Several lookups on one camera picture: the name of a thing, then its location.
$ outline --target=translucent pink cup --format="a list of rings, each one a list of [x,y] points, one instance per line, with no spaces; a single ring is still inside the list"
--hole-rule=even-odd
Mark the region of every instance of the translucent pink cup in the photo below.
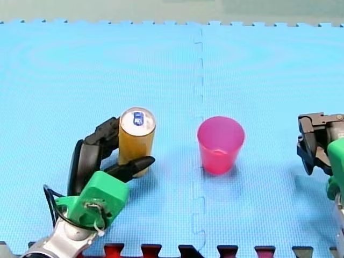
[[[203,168],[212,175],[222,175],[233,168],[245,132],[231,118],[212,117],[200,125],[197,138]]]

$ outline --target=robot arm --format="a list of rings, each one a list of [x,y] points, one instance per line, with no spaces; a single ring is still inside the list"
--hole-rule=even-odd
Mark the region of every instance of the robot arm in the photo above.
[[[297,154],[302,158],[307,174],[319,167],[330,176],[327,197],[335,201],[339,221],[336,247],[344,258],[344,115],[324,116],[323,113],[299,116]]]
[[[32,245],[21,258],[76,258],[97,237],[104,235],[128,199],[126,182],[155,161],[145,156],[101,171],[101,161],[116,148],[116,118],[97,126],[93,134],[77,142],[71,161],[68,196],[44,186],[54,231]]]

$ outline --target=green gripper mount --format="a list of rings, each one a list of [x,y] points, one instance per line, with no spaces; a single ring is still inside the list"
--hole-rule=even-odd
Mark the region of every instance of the green gripper mount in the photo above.
[[[66,217],[72,222],[84,227],[106,228],[124,208],[128,193],[124,182],[97,171],[79,196],[60,197],[55,201],[58,209],[67,210]]]
[[[344,192],[344,138],[331,142],[327,147],[332,173],[327,182],[327,196],[334,200],[338,193]]]

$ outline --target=aluminum can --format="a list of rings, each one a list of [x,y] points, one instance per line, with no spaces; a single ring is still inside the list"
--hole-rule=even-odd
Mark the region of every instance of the aluminum can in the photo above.
[[[149,156],[152,151],[156,122],[153,114],[142,107],[132,107],[126,110],[119,119],[119,154],[118,164],[143,156]],[[143,176],[147,169],[136,174]]]

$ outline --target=can lid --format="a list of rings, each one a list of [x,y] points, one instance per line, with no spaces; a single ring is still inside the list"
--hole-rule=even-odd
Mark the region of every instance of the can lid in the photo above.
[[[130,135],[144,136],[154,131],[155,119],[150,111],[142,107],[132,107],[121,115],[120,125]]]

